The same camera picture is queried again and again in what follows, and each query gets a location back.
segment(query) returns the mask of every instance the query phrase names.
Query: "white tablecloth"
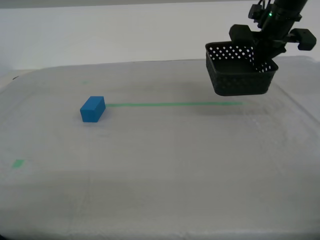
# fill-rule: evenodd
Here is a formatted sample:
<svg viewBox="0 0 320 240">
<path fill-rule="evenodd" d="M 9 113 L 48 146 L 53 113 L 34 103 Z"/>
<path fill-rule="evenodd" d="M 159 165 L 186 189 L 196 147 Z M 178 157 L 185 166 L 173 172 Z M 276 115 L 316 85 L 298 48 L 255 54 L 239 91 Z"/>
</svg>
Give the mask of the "white tablecloth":
<svg viewBox="0 0 320 240">
<path fill-rule="evenodd" d="M 319 239 L 320 65 L 306 57 L 276 62 L 269 92 L 257 96 L 216 95 L 204 60 L 18 77 L 0 93 L 0 234 Z M 217 105 L 113 106 L 98 123 L 83 123 L 90 96 Z"/>
</svg>

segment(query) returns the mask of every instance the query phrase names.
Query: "plastic basket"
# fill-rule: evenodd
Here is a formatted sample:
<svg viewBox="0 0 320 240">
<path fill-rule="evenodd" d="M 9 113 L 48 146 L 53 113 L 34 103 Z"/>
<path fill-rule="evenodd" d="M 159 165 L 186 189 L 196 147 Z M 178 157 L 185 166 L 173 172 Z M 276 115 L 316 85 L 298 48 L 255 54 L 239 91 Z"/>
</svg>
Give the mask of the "plastic basket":
<svg viewBox="0 0 320 240">
<path fill-rule="evenodd" d="M 257 64 L 252 46 L 231 41 L 205 45 L 206 67 L 214 91 L 221 96 L 265 94 L 278 70 L 274 61 Z"/>
</svg>

